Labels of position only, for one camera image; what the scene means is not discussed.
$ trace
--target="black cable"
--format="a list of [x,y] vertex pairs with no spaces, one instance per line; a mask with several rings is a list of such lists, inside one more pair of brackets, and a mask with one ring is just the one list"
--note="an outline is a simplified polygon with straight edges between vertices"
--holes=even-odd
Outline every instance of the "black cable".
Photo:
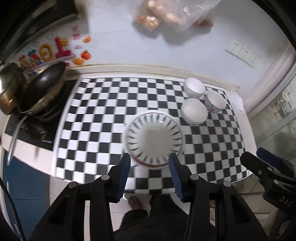
[[4,195],[7,197],[8,202],[9,202],[11,208],[12,208],[12,213],[13,213],[13,216],[15,217],[16,228],[17,228],[17,230],[19,232],[20,239],[21,239],[21,241],[26,241],[25,234],[24,234],[24,231],[22,229],[22,225],[20,224],[20,219],[19,219],[18,214],[17,214],[17,210],[15,208],[15,205],[14,205],[12,199],[11,199],[11,196],[9,195],[9,192],[6,189],[6,187],[5,187],[5,185],[4,185],[3,180],[1,179],[1,177],[0,177],[0,186],[2,187],[2,190],[4,192]]

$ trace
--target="metal bolt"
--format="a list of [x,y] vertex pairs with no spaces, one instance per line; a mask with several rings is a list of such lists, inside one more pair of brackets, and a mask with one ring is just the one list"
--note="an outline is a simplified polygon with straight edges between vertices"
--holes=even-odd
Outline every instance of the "metal bolt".
[[101,176],[101,179],[102,179],[103,181],[107,181],[107,180],[109,180],[109,178],[110,178],[109,175],[103,175],[103,176]]
[[196,174],[192,174],[192,175],[190,176],[190,179],[191,179],[191,180],[198,180],[198,179],[199,179],[199,176],[196,175]]
[[224,181],[223,185],[228,187],[228,188],[231,187],[231,183],[229,181]]
[[69,184],[68,184],[68,187],[69,188],[74,188],[74,187],[76,187],[77,186],[77,182],[70,182]]

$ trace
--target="stove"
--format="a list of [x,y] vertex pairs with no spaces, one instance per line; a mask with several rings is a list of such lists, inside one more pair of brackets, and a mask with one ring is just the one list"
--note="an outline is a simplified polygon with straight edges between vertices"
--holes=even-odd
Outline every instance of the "stove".
[[[59,120],[76,81],[77,80],[65,81],[63,89],[61,90],[63,91],[61,93],[62,96],[59,96],[59,98],[62,98],[62,102],[60,103],[59,110],[53,113],[53,118],[36,118],[34,116],[28,116],[19,131],[19,140],[44,149],[53,149],[54,138],[59,125]],[[12,114],[8,120],[5,133],[12,136],[21,118],[22,115],[19,113]]]

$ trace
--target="pan handle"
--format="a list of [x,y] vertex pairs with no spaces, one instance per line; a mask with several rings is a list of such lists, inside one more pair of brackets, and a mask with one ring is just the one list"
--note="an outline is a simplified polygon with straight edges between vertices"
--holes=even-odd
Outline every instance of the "pan handle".
[[15,131],[13,132],[13,137],[12,137],[12,140],[11,140],[11,143],[10,143],[10,147],[9,147],[9,153],[8,153],[8,158],[7,158],[7,165],[9,166],[10,165],[10,162],[12,160],[12,157],[13,157],[13,153],[14,153],[14,150],[15,150],[15,143],[16,143],[16,140],[17,140],[17,136],[18,136],[18,132],[20,130],[20,127],[22,126],[23,122],[25,121],[25,119],[27,118],[28,116],[25,115],[21,121],[17,124],[17,127],[15,129]]

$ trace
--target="cabinet door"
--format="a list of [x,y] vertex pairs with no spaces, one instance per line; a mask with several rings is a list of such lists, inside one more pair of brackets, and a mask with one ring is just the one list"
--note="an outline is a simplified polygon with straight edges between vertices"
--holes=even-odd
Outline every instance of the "cabinet door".
[[[29,240],[29,237],[33,233],[37,224],[49,208],[49,203],[45,200],[12,199],[12,201],[17,210],[17,214],[19,216],[26,240]],[[11,206],[9,205],[7,199],[5,199],[5,203],[13,231],[18,236],[18,238],[20,238],[16,229],[16,221],[13,216]]]
[[11,198],[49,199],[49,176],[13,157],[7,166],[8,152],[4,153],[3,181]]

